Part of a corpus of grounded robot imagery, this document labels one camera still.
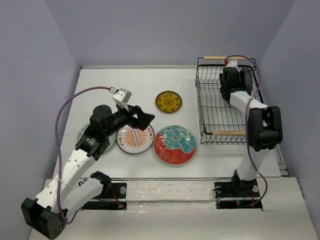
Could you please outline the dark teal blossom plate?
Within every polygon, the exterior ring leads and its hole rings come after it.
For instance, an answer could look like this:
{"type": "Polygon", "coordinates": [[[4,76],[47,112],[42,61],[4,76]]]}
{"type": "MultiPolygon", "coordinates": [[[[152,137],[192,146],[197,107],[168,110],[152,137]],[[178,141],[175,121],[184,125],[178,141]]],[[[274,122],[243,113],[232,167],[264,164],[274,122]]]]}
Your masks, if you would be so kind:
{"type": "Polygon", "coordinates": [[[252,78],[252,71],[248,67],[243,67],[239,71],[239,81],[240,81],[240,88],[243,91],[246,91],[248,95],[252,94],[253,90],[253,78],[252,78]]]}

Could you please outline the small yellow brown plate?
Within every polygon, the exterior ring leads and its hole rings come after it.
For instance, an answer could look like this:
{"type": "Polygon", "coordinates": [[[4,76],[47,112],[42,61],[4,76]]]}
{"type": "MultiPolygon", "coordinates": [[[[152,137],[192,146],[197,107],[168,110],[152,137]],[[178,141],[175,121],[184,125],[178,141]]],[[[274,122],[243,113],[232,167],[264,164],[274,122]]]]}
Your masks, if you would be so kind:
{"type": "Polygon", "coordinates": [[[164,113],[174,113],[182,106],[181,96],[174,91],[163,91],[155,98],[156,107],[164,113]]]}

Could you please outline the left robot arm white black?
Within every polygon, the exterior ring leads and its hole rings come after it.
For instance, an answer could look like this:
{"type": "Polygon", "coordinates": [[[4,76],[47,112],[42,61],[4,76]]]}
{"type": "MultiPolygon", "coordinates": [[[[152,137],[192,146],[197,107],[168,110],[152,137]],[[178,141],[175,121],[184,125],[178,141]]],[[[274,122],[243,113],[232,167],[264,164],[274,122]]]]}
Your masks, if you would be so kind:
{"type": "Polygon", "coordinates": [[[115,113],[107,105],[94,108],[90,124],[75,145],[69,159],[45,189],[21,204],[25,223],[49,240],[56,239],[76,212],[95,197],[110,194],[111,178],[96,171],[80,187],[74,188],[82,175],[95,164],[110,145],[109,136],[122,127],[145,130],[153,114],[139,106],[118,107],[115,113]]]}

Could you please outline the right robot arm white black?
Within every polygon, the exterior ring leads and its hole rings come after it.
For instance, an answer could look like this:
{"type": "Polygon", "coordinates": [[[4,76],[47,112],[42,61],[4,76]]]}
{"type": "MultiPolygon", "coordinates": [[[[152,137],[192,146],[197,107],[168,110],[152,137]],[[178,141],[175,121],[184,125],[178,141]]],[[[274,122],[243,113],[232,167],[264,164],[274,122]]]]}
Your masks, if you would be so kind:
{"type": "Polygon", "coordinates": [[[253,188],[265,157],[283,140],[280,108],[268,106],[251,96],[250,71],[248,67],[238,70],[226,66],[219,75],[222,98],[243,113],[247,154],[234,171],[227,188],[235,196],[242,196],[253,188]]]}

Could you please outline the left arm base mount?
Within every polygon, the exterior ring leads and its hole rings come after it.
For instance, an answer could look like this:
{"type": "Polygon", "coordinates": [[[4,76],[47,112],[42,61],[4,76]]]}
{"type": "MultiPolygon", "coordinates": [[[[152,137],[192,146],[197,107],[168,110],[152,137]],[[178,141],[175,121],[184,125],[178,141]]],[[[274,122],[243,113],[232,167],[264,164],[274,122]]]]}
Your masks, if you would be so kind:
{"type": "Polygon", "coordinates": [[[122,211],[127,209],[127,183],[113,182],[110,190],[104,190],[100,195],[88,201],[82,210],[122,211]]]}

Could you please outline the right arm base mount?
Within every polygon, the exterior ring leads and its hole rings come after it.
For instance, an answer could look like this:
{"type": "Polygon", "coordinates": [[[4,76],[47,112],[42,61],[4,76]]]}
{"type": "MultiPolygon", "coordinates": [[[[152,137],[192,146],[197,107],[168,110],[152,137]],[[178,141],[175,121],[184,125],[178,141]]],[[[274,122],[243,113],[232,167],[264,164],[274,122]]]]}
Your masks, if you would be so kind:
{"type": "Polygon", "coordinates": [[[231,181],[215,182],[212,196],[216,199],[218,210],[263,209],[259,201],[261,196],[256,179],[237,189],[233,187],[231,181]]]}

